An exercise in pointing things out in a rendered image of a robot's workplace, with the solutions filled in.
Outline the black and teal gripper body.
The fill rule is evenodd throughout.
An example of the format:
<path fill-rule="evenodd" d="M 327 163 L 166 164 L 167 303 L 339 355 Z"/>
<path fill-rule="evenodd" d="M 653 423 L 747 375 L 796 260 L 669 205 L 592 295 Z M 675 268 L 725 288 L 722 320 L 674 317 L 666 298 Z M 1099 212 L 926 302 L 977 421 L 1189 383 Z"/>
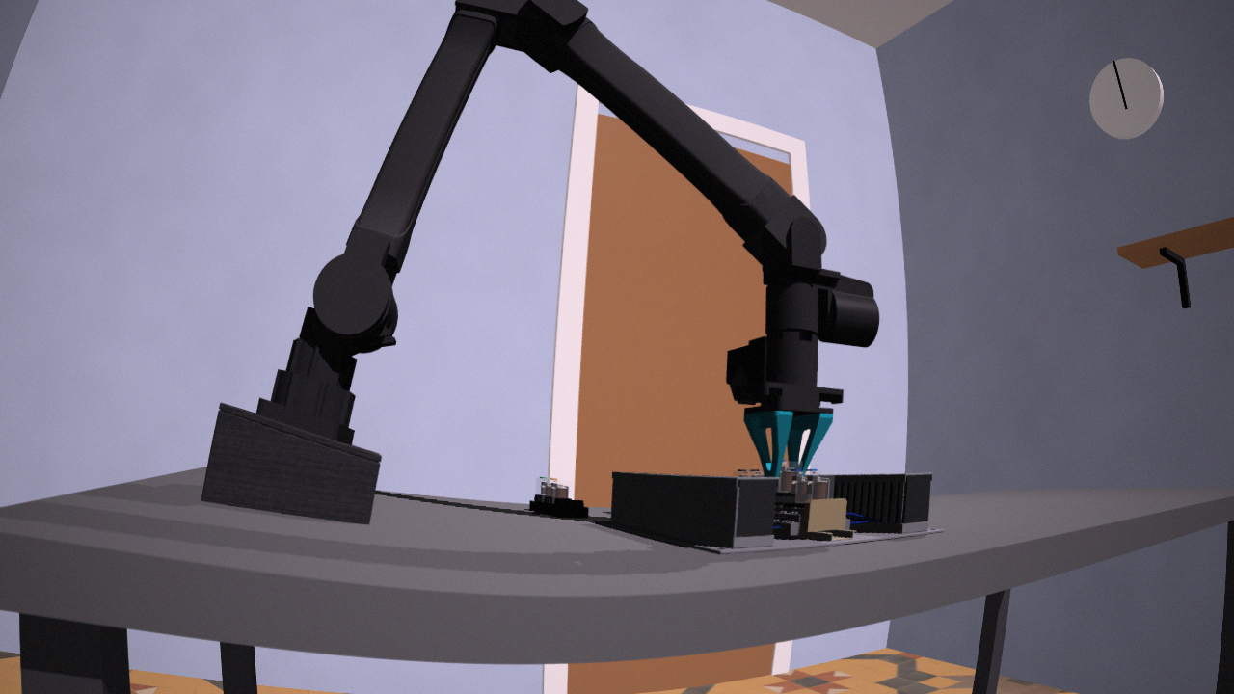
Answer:
<path fill-rule="evenodd" d="M 745 414 L 833 414 L 830 408 L 819 408 L 821 401 L 843 403 L 845 390 L 817 387 L 818 335 L 805 333 L 805 341 L 798 341 L 798 333 L 784 333 L 777 340 L 780 333 L 768 333 L 766 382 L 735 387 L 735 401 L 760 401 L 760 406 L 744 408 Z"/>

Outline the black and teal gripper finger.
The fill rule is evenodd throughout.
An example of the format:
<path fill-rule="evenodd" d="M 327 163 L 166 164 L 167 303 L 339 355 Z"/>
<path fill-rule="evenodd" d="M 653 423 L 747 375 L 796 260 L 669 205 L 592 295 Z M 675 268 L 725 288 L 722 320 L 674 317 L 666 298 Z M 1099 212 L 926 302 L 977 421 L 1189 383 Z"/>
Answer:
<path fill-rule="evenodd" d="M 765 477 L 779 477 L 781 468 L 784 468 L 784 454 L 786 447 L 789 447 L 791 420 L 792 412 L 744 414 L 743 421 L 760 456 Z M 772 462 L 770 461 L 770 454 L 768 454 L 766 429 L 771 429 Z"/>
<path fill-rule="evenodd" d="M 808 469 L 821 440 L 824 438 L 832 422 L 833 414 L 798 414 L 797 417 L 792 417 L 789 435 L 789 461 L 803 462 L 802 470 Z M 807 430 L 810 430 L 808 440 L 802 458 L 798 461 L 798 447 L 801 447 L 803 432 Z"/>

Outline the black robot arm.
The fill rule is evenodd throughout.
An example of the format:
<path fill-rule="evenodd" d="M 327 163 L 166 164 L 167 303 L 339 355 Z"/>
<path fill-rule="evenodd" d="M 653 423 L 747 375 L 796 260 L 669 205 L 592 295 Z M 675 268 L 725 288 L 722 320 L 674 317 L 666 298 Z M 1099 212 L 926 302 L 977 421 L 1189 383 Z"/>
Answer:
<path fill-rule="evenodd" d="M 765 333 L 780 333 L 780 340 L 798 333 L 798 341 L 814 333 L 827 343 L 872 345 L 880 328 L 872 286 L 821 269 L 827 233 L 818 217 L 601 35 L 586 17 L 587 6 L 578 0 L 457 0 L 455 5 L 346 252 L 313 282 L 313 307 L 306 307 L 286 370 L 278 369 L 271 401 L 259 398 L 255 414 L 352 445 L 350 384 L 357 363 L 352 356 L 396 345 L 399 307 L 391 285 L 450 133 L 497 44 L 573 78 L 713 203 L 763 265 Z"/>

